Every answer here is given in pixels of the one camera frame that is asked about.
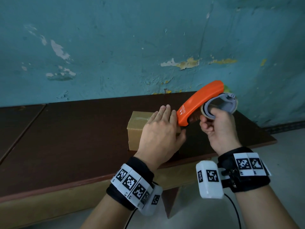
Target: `concrete floor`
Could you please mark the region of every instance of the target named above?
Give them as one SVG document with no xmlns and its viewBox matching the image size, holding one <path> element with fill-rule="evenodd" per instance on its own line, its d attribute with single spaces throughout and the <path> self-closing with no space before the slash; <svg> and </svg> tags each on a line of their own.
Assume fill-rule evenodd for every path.
<svg viewBox="0 0 305 229">
<path fill-rule="evenodd" d="M 299 227 L 305 228 L 305 129 L 275 134 L 274 137 L 278 140 L 277 144 L 254 151 L 259 153 L 272 173 L 273 190 Z M 224 191 L 234 201 L 242 220 L 234 194 L 228 188 Z M 231 202 L 226 197 L 221 200 L 202 199 L 197 184 L 182 189 L 173 210 L 176 214 L 171 219 L 167 219 L 162 203 L 158 205 L 152 217 L 144 217 L 136 212 L 128 229 L 238 228 Z M 89 209 L 65 215 L 27 229 L 76 229 L 91 211 L 92 209 Z"/>
</svg>

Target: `tape dispenser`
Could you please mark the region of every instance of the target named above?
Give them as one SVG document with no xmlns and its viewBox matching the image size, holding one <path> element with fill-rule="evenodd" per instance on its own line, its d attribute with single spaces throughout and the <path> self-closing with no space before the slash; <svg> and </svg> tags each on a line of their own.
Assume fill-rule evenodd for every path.
<svg viewBox="0 0 305 229">
<path fill-rule="evenodd" d="M 215 80 L 202 87 L 192 95 L 177 111 L 179 126 L 187 126 L 199 120 L 200 115 L 214 120 L 215 116 L 209 112 L 209 107 L 215 106 L 219 109 L 233 114 L 238 105 L 235 94 L 230 93 L 229 89 L 220 80 Z"/>
</svg>

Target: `forearm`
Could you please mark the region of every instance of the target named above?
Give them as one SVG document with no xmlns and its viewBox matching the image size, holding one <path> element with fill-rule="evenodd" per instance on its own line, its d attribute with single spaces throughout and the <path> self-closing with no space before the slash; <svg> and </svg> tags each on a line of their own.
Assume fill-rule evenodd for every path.
<svg viewBox="0 0 305 229">
<path fill-rule="evenodd" d="M 131 213 L 132 211 L 106 194 L 81 229 L 121 229 L 124 228 Z"/>
<path fill-rule="evenodd" d="M 269 185 L 235 195 L 248 229 L 299 228 Z"/>
</svg>

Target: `small cardboard box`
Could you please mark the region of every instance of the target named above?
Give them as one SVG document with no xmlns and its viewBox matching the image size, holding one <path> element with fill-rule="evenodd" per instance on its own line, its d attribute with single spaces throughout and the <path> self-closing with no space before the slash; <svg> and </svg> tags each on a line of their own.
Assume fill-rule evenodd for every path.
<svg viewBox="0 0 305 229">
<path fill-rule="evenodd" d="M 132 112 L 132 116 L 128 122 L 128 145 L 129 150 L 137 151 L 139 149 L 139 143 L 142 135 L 144 125 L 152 116 L 153 112 Z M 177 134 L 181 133 L 181 129 L 177 126 Z"/>
</svg>

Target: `wristband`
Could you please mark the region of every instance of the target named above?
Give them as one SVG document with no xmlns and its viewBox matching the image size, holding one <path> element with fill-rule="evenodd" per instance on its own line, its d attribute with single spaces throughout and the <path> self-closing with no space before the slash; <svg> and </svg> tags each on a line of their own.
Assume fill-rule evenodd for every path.
<svg viewBox="0 0 305 229">
<path fill-rule="evenodd" d="M 222 154 L 218 168 L 227 178 L 222 180 L 223 188 L 230 187 L 233 193 L 254 190 L 270 183 L 271 175 L 264 162 L 247 147 L 240 147 Z"/>
<path fill-rule="evenodd" d="M 112 178 L 106 193 L 129 210 L 143 208 L 153 191 L 153 177 L 144 162 L 131 157 Z"/>
</svg>

